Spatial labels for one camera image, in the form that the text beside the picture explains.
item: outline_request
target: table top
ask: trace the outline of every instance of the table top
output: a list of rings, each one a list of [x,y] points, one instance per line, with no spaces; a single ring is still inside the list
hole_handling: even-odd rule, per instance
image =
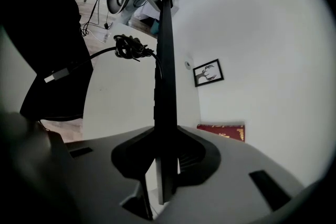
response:
[[[137,37],[156,51],[157,40],[129,26],[116,24],[105,48],[114,47],[115,35]],[[137,62],[115,56],[99,56],[87,91],[83,115],[83,139],[94,139],[154,125],[155,59]]]

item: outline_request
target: red book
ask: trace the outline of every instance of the red book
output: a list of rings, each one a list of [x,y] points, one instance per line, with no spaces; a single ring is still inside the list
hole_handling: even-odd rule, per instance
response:
[[[232,126],[199,124],[197,129],[245,142],[245,125]]]

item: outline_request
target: white cable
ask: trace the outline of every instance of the white cable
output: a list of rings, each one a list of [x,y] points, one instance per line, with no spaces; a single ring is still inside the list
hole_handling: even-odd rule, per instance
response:
[[[88,31],[93,35],[93,37],[94,37],[96,40],[98,40],[99,42],[105,44],[105,42],[103,42],[103,41],[101,41],[99,38],[97,38],[97,37],[96,37],[90,30],[88,30]]]

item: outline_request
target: framed picture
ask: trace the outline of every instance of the framed picture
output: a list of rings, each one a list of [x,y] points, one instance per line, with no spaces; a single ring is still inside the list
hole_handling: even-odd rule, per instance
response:
[[[195,87],[224,80],[221,65],[218,59],[207,62],[204,65],[196,67],[194,71]]]

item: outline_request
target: wooden floor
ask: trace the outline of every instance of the wooden floor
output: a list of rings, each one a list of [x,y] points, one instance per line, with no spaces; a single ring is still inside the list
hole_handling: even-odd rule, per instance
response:
[[[83,0],[76,0],[77,5],[79,7],[79,13],[81,15],[80,23],[84,24],[88,21],[92,8],[96,2],[96,0],[87,0],[84,2]],[[98,5],[96,6],[96,10],[93,13],[91,18],[91,23],[98,23]],[[111,30],[106,30],[104,28],[104,23],[107,20],[108,25],[111,25],[113,21],[115,21],[116,17],[109,14],[107,17],[108,9],[106,0],[101,0],[99,5],[99,26],[89,25],[88,30],[91,32],[89,35],[84,37],[86,46],[90,54],[94,54],[95,52],[100,51],[105,47],[105,42],[109,38]],[[145,32],[149,34],[150,27],[141,23],[139,20],[132,18],[131,26],[137,30]],[[92,60],[93,68],[95,67],[95,63],[98,58],[94,58]],[[77,119],[74,121],[68,122],[53,122],[53,121],[41,121],[45,128],[50,129],[59,133],[64,142],[73,142],[82,140],[82,123],[83,119]]]

